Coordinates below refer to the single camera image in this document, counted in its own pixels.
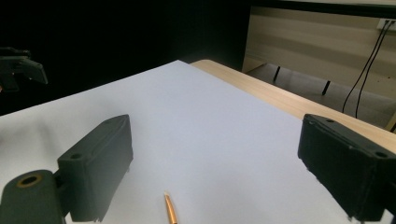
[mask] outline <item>wooden panel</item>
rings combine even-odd
[[[246,57],[352,86],[379,35],[379,19],[253,7]],[[396,99],[396,34],[388,32],[366,91]]]

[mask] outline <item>screw hole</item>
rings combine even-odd
[[[22,189],[28,188],[40,182],[40,180],[41,180],[41,175],[29,175],[18,181],[17,186]]]
[[[383,153],[383,152],[376,152],[375,155],[381,157],[381,158],[386,158],[387,154]]]
[[[79,159],[79,158],[81,158],[81,154],[73,154],[71,157],[70,157],[71,159],[73,159],[73,160],[75,160],[75,159]]]

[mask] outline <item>desk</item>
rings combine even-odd
[[[296,94],[283,91],[278,87],[259,81],[254,77],[234,71],[221,64],[211,61],[200,61],[192,65],[212,74],[235,87],[246,91],[259,99],[284,110],[298,119],[302,119],[304,114],[315,114],[334,119],[351,130],[371,139],[380,146],[396,153],[396,136],[386,132],[369,123],[354,119],[348,115],[340,113],[329,107],[306,100]]]
[[[82,136],[127,113],[134,161],[104,224],[166,223],[165,190],[180,223],[350,223],[297,158],[304,101],[217,63],[193,66],[169,63],[0,117],[0,187],[28,171],[56,171]],[[246,91],[279,95],[264,102]],[[292,115],[282,97],[296,101]]]

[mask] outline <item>white paper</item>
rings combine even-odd
[[[55,172],[67,149],[122,114],[134,160],[104,224],[167,223],[165,190],[181,224],[350,223],[297,157],[300,120],[182,62],[0,117],[0,188]]]

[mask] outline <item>white tabletop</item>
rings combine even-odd
[[[0,188],[55,172],[67,149],[122,114],[134,160],[104,224],[167,223],[165,190],[180,224],[350,223],[297,157],[299,119],[182,62],[0,117]]]

